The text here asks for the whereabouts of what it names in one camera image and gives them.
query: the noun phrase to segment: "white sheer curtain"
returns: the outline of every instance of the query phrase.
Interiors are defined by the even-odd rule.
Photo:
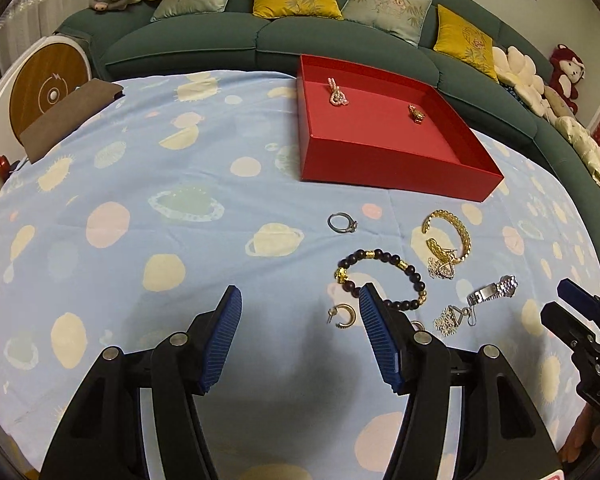
[[[32,44],[50,36],[89,0],[12,0],[0,17],[0,70],[4,74]]]

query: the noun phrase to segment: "red monkey plush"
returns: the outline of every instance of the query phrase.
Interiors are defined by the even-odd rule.
[[[574,85],[584,78],[584,63],[573,50],[563,44],[558,45],[549,61],[554,66],[549,86],[558,92],[574,115],[577,114],[578,105],[572,99],[578,98]]]

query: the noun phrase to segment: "wall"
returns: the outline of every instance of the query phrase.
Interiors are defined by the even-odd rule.
[[[589,126],[600,115],[600,12],[591,0],[474,0],[549,57],[558,43],[586,65],[578,83],[578,118]]]

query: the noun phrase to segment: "silver ring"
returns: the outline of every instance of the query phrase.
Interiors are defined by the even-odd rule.
[[[349,225],[347,225],[347,227],[345,229],[338,229],[336,226],[334,226],[331,223],[331,219],[334,218],[334,217],[336,217],[336,216],[342,216],[343,218],[346,218],[347,221],[349,222]],[[337,233],[352,233],[358,227],[358,222],[356,222],[353,218],[351,218],[351,216],[349,216],[346,213],[334,213],[331,216],[329,216],[329,218],[327,218],[327,225],[333,231],[336,231]]]

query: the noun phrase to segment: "green sofa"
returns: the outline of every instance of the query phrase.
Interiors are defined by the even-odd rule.
[[[347,0],[337,0],[340,8]],[[58,34],[76,39],[94,75],[121,80],[201,70],[272,70],[296,74],[298,56],[336,57],[428,83],[478,131],[522,153],[553,173],[567,189],[600,260],[600,188],[572,147],[549,123],[533,115],[481,72],[433,50],[442,4],[489,34],[496,45],[515,45],[549,81],[552,66],[513,28],[472,0],[433,0],[418,48],[353,22],[314,17],[264,20],[251,14],[253,0],[229,0],[224,12],[189,14],[150,23],[156,2],[123,12],[85,9]]]

